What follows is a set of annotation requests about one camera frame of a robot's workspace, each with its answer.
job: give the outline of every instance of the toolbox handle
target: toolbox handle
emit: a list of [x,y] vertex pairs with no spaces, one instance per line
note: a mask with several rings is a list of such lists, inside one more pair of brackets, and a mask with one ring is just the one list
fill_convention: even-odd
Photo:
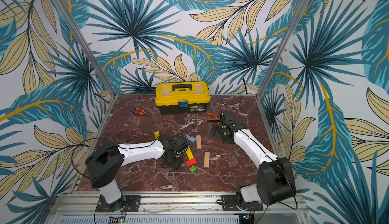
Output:
[[173,91],[175,91],[176,88],[189,88],[189,91],[192,91],[192,84],[178,84],[178,85],[173,85]]

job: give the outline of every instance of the blue toolbox latch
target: blue toolbox latch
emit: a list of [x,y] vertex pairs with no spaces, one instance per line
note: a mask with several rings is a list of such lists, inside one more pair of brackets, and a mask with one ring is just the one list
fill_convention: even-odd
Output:
[[178,101],[178,107],[179,108],[189,107],[189,101]]

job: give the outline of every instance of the yellow toolbox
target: yellow toolbox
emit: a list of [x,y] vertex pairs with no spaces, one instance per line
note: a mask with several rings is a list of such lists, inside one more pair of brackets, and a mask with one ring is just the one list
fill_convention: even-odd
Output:
[[210,99],[203,81],[164,83],[157,86],[155,104],[162,115],[174,115],[205,112]]

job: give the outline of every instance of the red block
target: red block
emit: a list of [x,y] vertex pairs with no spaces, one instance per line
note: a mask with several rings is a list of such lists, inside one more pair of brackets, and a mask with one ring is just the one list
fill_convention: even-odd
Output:
[[186,162],[186,165],[187,165],[188,167],[190,167],[190,166],[192,166],[193,164],[196,164],[196,163],[197,163],[197,160],[196,160],[195,158],[193,158],[193,159],[187,161],[187,162]]

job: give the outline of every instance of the green cube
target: green cube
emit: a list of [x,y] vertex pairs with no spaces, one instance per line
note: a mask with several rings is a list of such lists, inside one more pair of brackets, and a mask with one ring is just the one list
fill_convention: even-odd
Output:
[[196,172],[195,166],[190,167],[190,168],[189,168],[189,171],[191,171],[192,173]]

